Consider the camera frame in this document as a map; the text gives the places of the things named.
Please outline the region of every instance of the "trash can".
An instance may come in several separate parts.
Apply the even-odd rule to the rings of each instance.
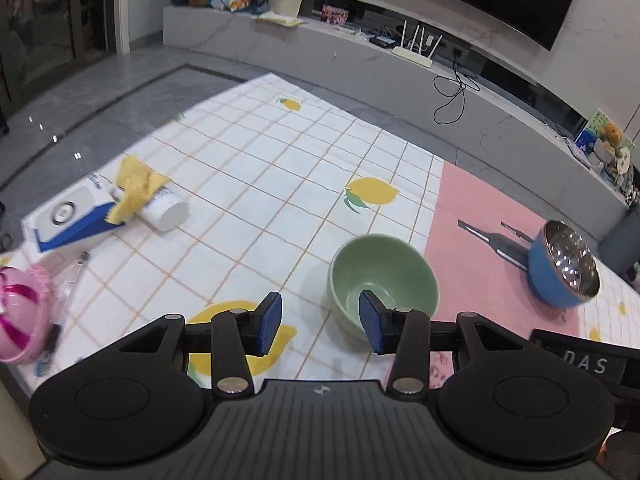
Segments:
[[[626,271],[640,260],[640,208],[635,205],[605,236],[600,245],[600,259],[626,281]]]

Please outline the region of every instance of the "bowl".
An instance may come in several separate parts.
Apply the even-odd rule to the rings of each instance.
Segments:
[[[329,266],[327,297],[340,325],[367,340],[358,300],[372,290],[388,309],[404,306],[433,317],[440,294],[429,264],[411,245],[387,235],[368,234],[345,243]]]
[[[543,302],[558,308],[596,297],[600,277],[582,237],[558,220],[547,222],[529,251],[529,285]]]

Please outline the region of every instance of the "bowl rim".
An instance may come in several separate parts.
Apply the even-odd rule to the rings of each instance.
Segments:
[[[433,279],[436,282],[436,305],[433,311],[433,315],[430,316],[429,319],[433,319],[433,317],[438,313],[438,309],[440,307],[440,282],[438,281],[438,277],[436,275],[436,273],[434,272],[433,268],[430,266],[430,264],[428,263],[428,261],[425,259],[423,254],[420,254],[420,251],[418,251],[418,249],[416,249],[415,247],[413,247],[411,244],[409,244],[408,242],[405,242],[404,240],[401,240],[400,238],[396,238],[395,236],[391,236],[391,235],[385,235],[382,233],[364,233],[362,235],[358,235],[355,236],[353,238],[351,238],[350,240],[347,240],[345,243],[343,243],[337,251],[335,251],[334,257],[331,259],[331,263],[329,264],[329,271],[328,271],[328,283],[329,283],[329,293],[331,294],[331,301],[332,303],[338,308],[338,310],[340,310],[344,316],[346,317],[347,320],[349,320],[349,323],[351,323],[353,326],[356,326],[357,328],[359,328],[360,330],[362,330],[364,332],[364,329],[361,325],[354,323],[351,318],[348,316],[346,309],[344,309],[343,307],[340,306],[340,302],[338,302],[337,299],[337,295],[335,293],[335,286],[334,286],[334,267],[335,267],[335,261],[338,258],[338,255],[344,250],[344,248],[355,242],[356,240],[361,240],[363,238],[386,238],[388,240],[392,240],[395,242],[399,242],[400,244],[403,244],[405,247],[411,249],[415,254],[417,254],[420,259],[427,265],[427,267],[429,268],[429,270],[431,271],[432,275],[433,275]]]
[[[546,256],[546,260],[549,262],[549,264],[551,265],[551,268],[554,270],[554,273],[556,274],[556,276],[558,277],[559,281],[562,283],[562,286],[564,286],[564,288],[566,290],[569,291],[569,293],[574,296],[575,298],[578,298],[579,300],[582,300],[583,302],[587,302],[592,300],[593,298],[595,298],[598,293],[600,292],[600,285],[601,285],[601,280],[600,280],[600,271],[598,270],[598,266],[596,264],[596,259],[593,257],[593,254],[591,254],[591,250],[590,252],[590,256],[591,259],[593,260],[593,263],[595,264],[596,267],[596,276],[598,278],[598,287],[595,291],[595,293],[592,296],[588,296],[586,294],[583,294],[582,292],[580,292],[579,290],[575,290],[574,288],[572,288],[571,286],[569,286],[569,284],[566,282],[566,280],[564,279],[564,276],[562,275],[562,273],[558,270],[558,268],[554,265],[554,261],[551,258],[551,251],[549,250],[549,240],[546,238],[546,229],[553,225],[553,224],[562,224],[563,226],[567,227],[568,229],[571,229],[571,231],[573,231],[574,233],[576,233],[579,237],[580,240],[582,240],[582,237],[575,231],[575,229],[572,229],[571,226],[565,224],[563,221],[561,220],[548,220],[547,222],[545,222],[545,224],[542,226],[542,229],[540,229],[540,236],[542,238],[542,242],[545,248],[545,256]]]

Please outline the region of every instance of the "pink ball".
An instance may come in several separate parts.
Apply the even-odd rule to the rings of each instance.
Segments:
[[[42,352],[51,320],[49,276],[41,267],[0,267],[0,362],[31,362]]]

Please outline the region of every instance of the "yellow cloth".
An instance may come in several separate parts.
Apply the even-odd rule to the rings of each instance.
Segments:
[[[124,190],[124,195],[111,208],[106,221],[109,224],[120,224],[133,216],[167,182],[168,177],[152,170],[136,156],[124,158],[116,179],[116,186]]]

